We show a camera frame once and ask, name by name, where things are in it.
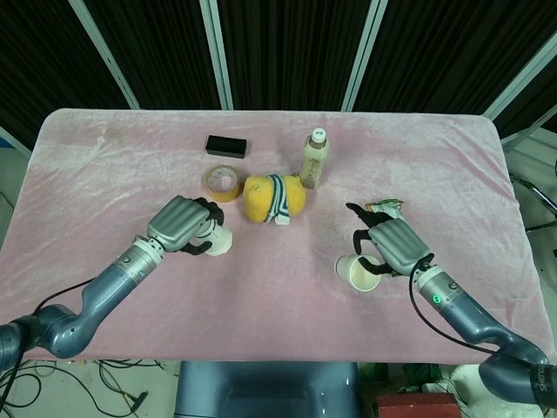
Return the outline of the white partition post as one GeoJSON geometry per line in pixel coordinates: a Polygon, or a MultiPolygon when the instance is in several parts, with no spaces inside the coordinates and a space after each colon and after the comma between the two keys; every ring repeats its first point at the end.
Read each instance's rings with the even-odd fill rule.
{"type": "Polygon", "coordinates": [[[234,109],[217,0],[199,0],[221,108],[234,109]]]}
{"type": "Polygon", "coordinates": [[[32,150],[29,149],[27,146],[25,146],[21,141],[16,139],[8,131],[6,131],[1,125],[0,125],[0,137],[3,140],[5,140],[7,143],[9,143],[12,147],[14,147],[19,152],[21,152],[23,155],[25,155],[27,158],[31,156],[32,150]]]}
{"type": "Polygon", "coordinates": [[[504,84],[482,115],[492,121],[557,57],[557,0],[529,0],[531,10],[515,25],[517,37],[506,41],[505,54],[511,69],[504,84]]]}
{"type": "Polygon", "coordinates": [[[389,0],[371,0],[340,110],[353,110],[389,0]]]}
{"type": "Polygon", "coordinates": [[[527,128],[517,131],[516,133],[509,135],[501,140],[501,146],[504,152],[512,151],[516,146],[518,146],[521,142],[526,140],[532,134],[534,134],[537,130],[539,130],[543,125],[549,123],[550,125],[557,126],[557,113],[552,116],[543,116],[538,120],[534,121],[530,126],[527,128]]]}
{"type": "Polygon", "coordinates": [[[84,0],[67,0],[87,36],[95,46],[99,56],[111,74],[124,100],[132,110],[139,110],[140,104],[125,78],[117,60],[114,58],[104,36],[98,28],[84,0]]]}

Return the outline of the yellow plush toy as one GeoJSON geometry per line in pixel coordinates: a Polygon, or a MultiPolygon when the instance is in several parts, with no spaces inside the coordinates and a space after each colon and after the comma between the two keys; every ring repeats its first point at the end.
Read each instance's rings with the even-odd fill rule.
{"type": "MultiPolygon", "coordinates": [[[[243,202],[246,217],[254,223],[265,223],[272,200],[272,184],[266,176],[251,176],[245,181],[243,202]]],[[[305,207],[306,193],[298,176],[279,175],[286,185],[287,204],[291,220],[305,207]]]]}

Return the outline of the white foam piece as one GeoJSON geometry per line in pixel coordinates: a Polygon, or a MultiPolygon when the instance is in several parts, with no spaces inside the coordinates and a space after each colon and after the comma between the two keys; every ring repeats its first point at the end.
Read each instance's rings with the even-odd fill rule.
{"type": "Polygon", "coordinates": [[[471,404],[471,395],[467,386],[465,372],[465,368],[457,366],[449,374],[448,383],[456,396],[461,418],[480,418],[480,414],[473,409],[471,404]]]}

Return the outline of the blue white striped sock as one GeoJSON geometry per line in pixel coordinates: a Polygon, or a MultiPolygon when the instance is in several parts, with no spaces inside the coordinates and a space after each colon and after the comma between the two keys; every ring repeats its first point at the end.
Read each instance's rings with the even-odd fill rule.
{"type": "Polygon", "coordinates": [[[272,200],[265,216],[265,223],[274,222],[279,226],[288,226],[291,221],[287,204],[285,181],[278,174],[270,174],[267,178],[272,184],[272,200]]]}

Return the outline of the right five-finger robot hand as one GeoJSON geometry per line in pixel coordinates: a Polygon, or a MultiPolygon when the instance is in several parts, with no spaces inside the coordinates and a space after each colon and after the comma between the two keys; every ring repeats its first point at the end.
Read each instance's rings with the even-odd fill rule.
{"type": "Polygon", "coordinates": [[[355,203],[346,203],[367,226],[352,235],[359,263],[372,274],[394,274],[412,278],[416,271],[426,271],[432,266],[433,252],[417,233],[400,218],[384,212],[369,212],[355,203]],[[369,240],[381,255],[384,263],[374,265],[362,255],[362,244],[369,240]]]}

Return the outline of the blue-grey robot torso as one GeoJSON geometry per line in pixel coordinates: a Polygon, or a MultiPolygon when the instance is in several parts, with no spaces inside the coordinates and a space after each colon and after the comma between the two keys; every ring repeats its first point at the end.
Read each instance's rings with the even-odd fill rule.
{"type": "Polygon", "coordinates": [[[183,361],[173,418],[360,418],[343,361],[183,361]]]}

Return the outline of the white paper cup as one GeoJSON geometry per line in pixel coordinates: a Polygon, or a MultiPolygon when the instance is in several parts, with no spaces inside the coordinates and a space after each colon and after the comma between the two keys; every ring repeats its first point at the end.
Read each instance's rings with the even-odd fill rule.
{"type": "Polygon", "coordinates": [[[368,272],[359,262],[358,255],[343,255],[335,264],[335,273],[352,288],[371,292],[381,282],[381,276],[368,272]]]}
{"type": "Polygon", "coordinates": [[[210,244],[205,251],[210,256],[220,256],[227,253],[232,247],[233,237],[231,231],[221,226],[215,219],[207,220],[194,235],[198,245],[210,244]]]}

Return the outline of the yellow packing tape roll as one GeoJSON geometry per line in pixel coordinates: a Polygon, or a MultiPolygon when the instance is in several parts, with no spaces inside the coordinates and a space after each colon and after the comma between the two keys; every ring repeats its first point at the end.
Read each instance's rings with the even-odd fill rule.
{"type": "Polygon", "coordinates": [[[205,174],[204,185],[212,198],[219,203],[231,202],[241,193],[238,173],[229,165],[212,167],[205,174]]]}

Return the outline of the black partition panel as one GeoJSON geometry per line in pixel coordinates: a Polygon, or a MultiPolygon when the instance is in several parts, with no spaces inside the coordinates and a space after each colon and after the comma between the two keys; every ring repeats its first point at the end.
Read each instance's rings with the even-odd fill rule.
{"type": "Polygon", "coordinates": [[[0,127],[32,149],[58,109],[128,106],[68,0],[0,0],[0,127]]]}
{"type": "Polygon", "coordinates": [[[357,111],[482,113],[529,0],[389,0],[357,111]]]}
{"type": "Polygon", "coordinates": [[[199,0],[84,0],[148,110],[219,110],[199,0]]]}
{"type": "Polygon", "coordinates": [[[236,110],[339,111],[371,0],[218,0],[236,110]]]}

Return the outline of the red box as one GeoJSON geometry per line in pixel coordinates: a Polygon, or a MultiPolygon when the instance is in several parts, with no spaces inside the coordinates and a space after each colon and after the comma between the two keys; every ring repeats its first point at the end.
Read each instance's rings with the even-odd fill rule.
{"type": "Polygon", "coordinates": [[[389,394],[377,403],[379,418],[461,418],[452,394],[389,394]]]}

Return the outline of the black rectangular box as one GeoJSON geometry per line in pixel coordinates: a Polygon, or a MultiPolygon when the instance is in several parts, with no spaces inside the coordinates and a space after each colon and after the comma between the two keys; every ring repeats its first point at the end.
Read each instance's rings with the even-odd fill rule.
{"type": "Polygon", "coordinates": [[[205,151],[209,155],[243,159],[247,153],[247,140],[209,135],[205,151]]]}

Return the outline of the pink velvet tablecloth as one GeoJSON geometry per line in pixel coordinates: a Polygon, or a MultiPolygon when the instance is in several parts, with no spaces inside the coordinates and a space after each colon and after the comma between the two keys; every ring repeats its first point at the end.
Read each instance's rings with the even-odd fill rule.
{"type": "Polygon", "coordinates": [[[476,115],[61,109],[43,122],[0,249],[0,324],[45,297],[73,311],[174,196],[205,194],[209,135],[245,138],[244,174],[292,173],[310,131],[322,182],[288,226],[224,205],[230,251],[171,253],[103,322],[87,358],[477,363],[404,278],[360,293],[335,273],[362,222],[346,203],[398,198],[441,265],[486,310],[556,355],[500,137],[476,115]]]}

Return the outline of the metal chair frame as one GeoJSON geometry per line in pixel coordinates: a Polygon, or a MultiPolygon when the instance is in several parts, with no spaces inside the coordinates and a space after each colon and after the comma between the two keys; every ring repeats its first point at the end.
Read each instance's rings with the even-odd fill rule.
{"type": "Polygon", "coordinates": [[[511,157],[508,166],[526,232],[557,231],[557,158],[511,157]]]}

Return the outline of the green snack bag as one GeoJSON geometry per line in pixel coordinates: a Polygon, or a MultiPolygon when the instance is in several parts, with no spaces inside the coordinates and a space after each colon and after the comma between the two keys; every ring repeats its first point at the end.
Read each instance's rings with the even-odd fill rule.
{"type": "Polygon", "coordinates": [[[365,209],[372,213],[385,213],[393,219],[403,219],[404,202],[399,199],[383,199],[379,202],[366,203],[365,209]]]}

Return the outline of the left five-finger robot hand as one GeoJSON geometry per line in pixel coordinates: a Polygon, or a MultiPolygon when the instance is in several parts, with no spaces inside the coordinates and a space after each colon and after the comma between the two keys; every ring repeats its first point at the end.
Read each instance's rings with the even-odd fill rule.
{"type": "Polygon", "coordinates": [[[178,195],[151,219],[147,236],[156,240],[166,253],[200,255],[208,253],[212,243],[192,244],[191,240],[205,223],[213,220],[218,226],[224,225],[225,214],[215,202],[178,195]]]}

